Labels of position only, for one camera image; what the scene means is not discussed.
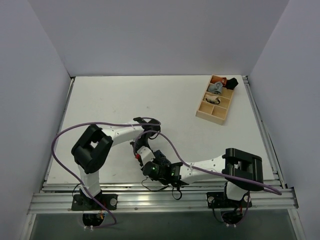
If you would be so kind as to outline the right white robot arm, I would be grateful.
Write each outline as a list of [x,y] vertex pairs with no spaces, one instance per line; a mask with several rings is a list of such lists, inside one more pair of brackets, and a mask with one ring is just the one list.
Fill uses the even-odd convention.
[[264,188],[254,182],[263,183],[263,166],[261,157],[236,149],[227,148],[225,154],[216,158],[189,162],[171,163],[160,151],[152,151],[143,146],[135,154],[144,176],[162,185],[181,188],[195,182],[227,175],[223,203],[234,206],[241,201],[248,191],[262,191]]

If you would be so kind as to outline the navy striped underwear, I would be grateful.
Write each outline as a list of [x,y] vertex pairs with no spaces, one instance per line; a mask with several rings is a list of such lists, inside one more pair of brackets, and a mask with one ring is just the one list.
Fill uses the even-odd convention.
[[160,150],[154,151],[153,155],[154,155],[153,162],[155,164],[158,164],[160,166],[166,166],[166,167],[169,167],[172,164]]

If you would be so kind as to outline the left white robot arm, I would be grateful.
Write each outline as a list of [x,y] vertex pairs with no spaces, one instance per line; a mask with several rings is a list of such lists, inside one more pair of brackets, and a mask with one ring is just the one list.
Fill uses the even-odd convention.
[[100,206],[99,170],[111,148],[130,141],[136,156],[138,150],[149,148],[149,138],[161,131],[161,123],[150,117],[135,117],[127,123],[106,125],[101,128],[99,123],[91,123],[71,149],[82,181],[82,202],[90,210]]

